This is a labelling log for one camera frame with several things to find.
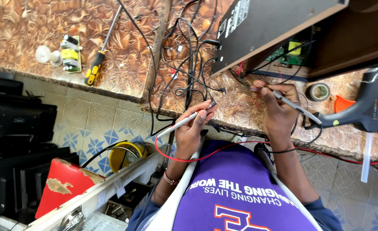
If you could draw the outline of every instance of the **capacitor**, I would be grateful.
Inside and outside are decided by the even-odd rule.
[[[68,34],[65,34],[63,36],[63,39],[65,39],[66,41],[71,42],[71,43],[73,43],[75,45],[78,44],[78,40],[74,39],[73,37],[69,36]]]

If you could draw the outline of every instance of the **screwdriver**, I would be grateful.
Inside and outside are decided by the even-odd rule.
[[[92,62],[92,66],[91,66],[91,67],[89,68],[89,70],[86,72],[85,83],[88,84],[89,86],[93,84],[93,82],[95,81],[95,79],[96,79],[96,78],[98,77],[98,75],[99,75],[99,68],[101,68],[102,61],[103,61],[104,58],[105,58],[105,53],[104,53],[105,46],[106,46],[106,44],[108,43],[109,36],[110,36],[110,34],[112,33],[113,27],[115,26],[116,20],[118,19],[118,16],[119,16],[119,13],[120,13],[121,9],[122,9],[122,6],[119,6],[119,9],[118,9],[118,11],[116,12],[116,15],[115,15],[115,17],[114,17],[114,19],[113,19],[112,25],[110,26],[110,29],[109,29],[108,35],[106,36],[106,39],[105,39],[104,45],[102,46],[102,50],[99,50],[99,51],[96,53],[96,58],[95,58],[95,60]]]

